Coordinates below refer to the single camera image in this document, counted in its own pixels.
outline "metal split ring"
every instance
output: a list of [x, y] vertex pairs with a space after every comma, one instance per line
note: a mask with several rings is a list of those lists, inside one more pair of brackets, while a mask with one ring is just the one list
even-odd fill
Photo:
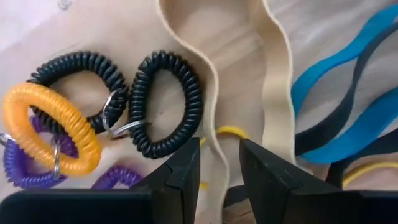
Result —
[[58, 180], [60, 178], [60, 143], [59, 138], [53, 137], [51, 139], [51, 146], [54, 148], [54, 172], [53, 179]]
[[7, 141], [5, 141], [4, 139], [11, 140], [11, 141], [15, 141], [11, 135], [9, 134], [5, 134], [5, 133], [0, 133], [0, 144], [4, 147], [7, 146]]
[[106, 131], [107, 134], [108, 134], [108, 137], [109, 137], [111, 140], [118, 140], [118, 139], [126, 138], [126, 137], [128, 137], [129, 135], [128, 135], [127, 133], [126, 133], [126, 134], [123, 134], [123, 132], [125, 132], [126, 130], [128, 130], [128, 129], [130, 129], [130, 128], [136, 128], [136, 127], [142, 126], [142, 125], [144, 125], [144, 124], [146, 123], [144, 120], [141, 120], [141, 121], [134, 121], [134, 122], [128, 123], [128, 124], [126, 124], [126, 125], [124, 125], [124, 126], [121, 126], [120, 128], [118, 128], [118, 129], [116, 129], [116, 130], [114, 130], [114, 131], [111, 130], [111, 128], [109, 127], [109, 124], [108, 124], [108, 122], [107, 122], [107, 120], [106, 120], [106, 114], [105, 114], [105, 111], [106, 111], [106, 110], [105, 110], [105, 109], [108, 107], [108, 105], [110, 104], [110, 102], [111, 102], [113, 96], [114, 96], [118, 91], [119, 91], [119, 89], [118, 89], [118, 90], [114, 90], [114, 91], [108, 96], [108, 99], [106, 99], [106, 102], [105, 102], [105, 104], [104, 104], [104, 106], [103, 106], [103, 109], [102, 109], [102, 112], [101, 112], [102, 124], [103, 124], [103, 126], [104, 126], [105, 131]]

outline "wooden surface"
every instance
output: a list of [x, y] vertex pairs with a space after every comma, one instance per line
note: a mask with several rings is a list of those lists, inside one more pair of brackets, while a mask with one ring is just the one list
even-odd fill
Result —
[[[216, 110], [216, 126], [236, 125], [246, 130], [250, 138], [261, 143], [264, 116], [261, 106], [261, 88], [264, 78], [264, 54], [256, 31], [249, 23], [246, 3], [239, 0], [219, 0], [217, 7], [203, 7], [209, 0], [175, 1], [175, 26], [190, 43], [206, 52], [219, 72], [220, 95]], [[0, 95], [13, 84], [25, 81], [41, 63], [72, 50], [95, 50], [111, 58], [131, 82], [137, 65], [152, 50], [173, 48], [170, 39], [159, 37], [153, 24], [156, 16], [150, 1], [89, 1], [89, 7], [59, 11], [49, 20], [18, 37], [0, 53], [2, 68]], [[292, 46], [294, 76], [297, 78], [315, 62], [344, 47], [358, 33], [361, 26], [376, 11], [392, 4], [380, 1], [305, 1], [271, 0], [271, 10], [286, 30]], [[367, 105], [384, 92], [398, 86], [398, 58], [395, 35], [387, 40], [372, 57], [359, 83], [353, 114], [347, 126]], [[342, 99], [351, 79], [353, 62], [334, 69], [322, 78], [310, 92], [296, 122], [296, 132], [319, 122]], [[56, 84], [54, 88], [67, 96], [85, 114], [100, 110], [109, 92], [93, 74], [79, 73]], [[180, 121], [183, 97], [178, 81], [161, 75], [155, 81], [150, 103], [149, 120], [155, 138], [164, 137]], [[396, 122], [388, 130], [396, 128]], [[117, 161], [136, 167], [143, 175], [150, 173], [164, 159], [143, 158], [130, 139], [111, 142], [100, 136], [105, 148], [100, 166], [84, 179], [70, 178], [60, 187], [90, 187], [109, 166]], [[241, 183], [238, 160], [238, 140], [221, 138], [221, 147], [227, 151], [231, 168], [231, 185]], [[202, 149], [201, 175], [208, 179], [211, 154]], [[365, 160], [398, 159], [398, 155], [377, 156]], [[323, 169], [314, 168], [322, 176]], [[0, 174], [0, 196], [16, 191]], [[398, 189], [398, 170], [383, 169], [354, 181], [350, 189]], [[206, 192], [200, 192], [198, 211], [204, 209]]]

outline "yellow coiled keychain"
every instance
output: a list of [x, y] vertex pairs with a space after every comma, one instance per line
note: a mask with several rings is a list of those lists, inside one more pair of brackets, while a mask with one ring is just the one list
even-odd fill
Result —
[[79, 158], [60, 155], [60, 173], [84, 176], [92, 172], [101, 159], [101, 146], [82, 113], [55, 91], [33, 83], [16, 85], [3, 99], [4, 125], [21, 149], [46, 168], [54, 169], [55, 158], [51, 146], [34, 131], [29, 122], [29, 106], [46, 112], [64, 128], [76, 144]]

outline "purple coiled keychain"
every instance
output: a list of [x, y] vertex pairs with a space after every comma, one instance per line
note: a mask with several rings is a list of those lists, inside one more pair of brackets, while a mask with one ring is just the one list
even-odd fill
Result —
[[[30, 122], [38, 133], [47, 132], [40, 120], [36, 117], [30, 117]], [[60, 147], [60, 151], [69, 156], [78, 157], [78, 151], [75, 143], [67, 135], [56, 135], [56, 142]], [[46, 172], [44, 174], [31, 174], [28, 171], [27, 162], [33, 160], [12, 140], [8, 140], [6, 143], [6, 149], [4, 150], [4, 170], [6, 171], [6, 177], [8, 182], [14, 183], [14, 186], [22, 189], [49, 189], [63, 182], [67, 177], [61, 175], [59, 178], [54, 179], [53, 172]]]
[[115, 165], [108, 169], [99, 179], [94, 183], [91, 189], [95, 190], [108, 190], [112, 189], [118, 182], [127, 185], [128, 187], [134, 186], [142, 177], [133, 170]]

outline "black coiled keychain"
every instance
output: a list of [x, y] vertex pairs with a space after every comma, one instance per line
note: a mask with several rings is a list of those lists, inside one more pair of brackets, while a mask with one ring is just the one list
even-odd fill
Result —
[[174, 53], [154, 52], [139, 66], [139, 72], [129, 94], [129, 122], [145, 121], [150, 88], [159, 70], [168, 70], [176, 76], [183, 88], [185, 111], [180, 124], [166, 138], [152, 142], [146, 125], [129, 129], [133, 143], [144, 157], [158, 159], [182, 147], [197, 130], [203, 116], [203, 101], [199, 80], [188, 62]]
[[[117, 90], [104, 111], [108, 124], [113, 126], [126, 109], [128, 87], [118, 67], [104, 55], [91, 52], [74, 52], [59, 56], [39, 67], [35, 73], [32, 73], [32, 78], [28, 82], [49, 87], [65, 76], [84, 70], [96, 73], [104, 81], [110, 92]], [[44, 111], [36, 107], [32, 107], [32, 109], [51, 132], [65, 133], [64, 128]], [[87, 117], [87, 121], [96, 134], [105, 131], [101, 111], [96, 115]]]

